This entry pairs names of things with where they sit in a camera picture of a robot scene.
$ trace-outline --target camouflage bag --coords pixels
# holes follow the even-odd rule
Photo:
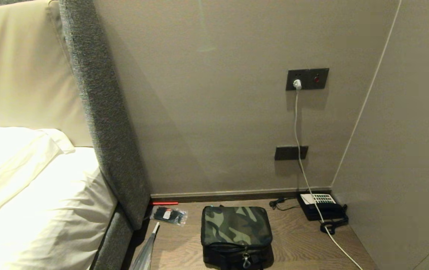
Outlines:
[[[201,244],[205,263],[221,270],[264,269],[273,263],[271,241],[273,235],[264,208],[203,209]]]

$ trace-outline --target zipper pull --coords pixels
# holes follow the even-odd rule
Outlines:
[[[251,263],[249,262],[249,254],[248,254],[248,248],[245,247],[245,252],[243,253],[243,259],[245,262],[243,263],[243,268],[248,269],[251,266]]]

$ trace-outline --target wall socket panel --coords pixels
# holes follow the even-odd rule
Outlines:
[[[308,154],[308,147],[301,146],[301,159],[305,159]],[[299,159],[298,147],[296,146],[278,146],[274,153],[275,161],[297,161]]]
[[[293,82],[301,81],[301,90],[324,89],[328,79],[329,68],[288,70],[286,91],[295,90]]]

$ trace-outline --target white plug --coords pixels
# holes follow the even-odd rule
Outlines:
[[[294,88],[295,88],[296,90],[301,90],[301,89],[302,89],[302,82],[301,82],[301,80],[300,80],[300,79],[296,79],[296,80],[293,82],[293,86],[294,86]]]

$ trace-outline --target clear plastic bag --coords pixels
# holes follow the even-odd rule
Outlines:
[[[188,212],[178,208],[156,205],[153,207],[150,219],[169,222],[178,226],[184,226],[188,219]]]

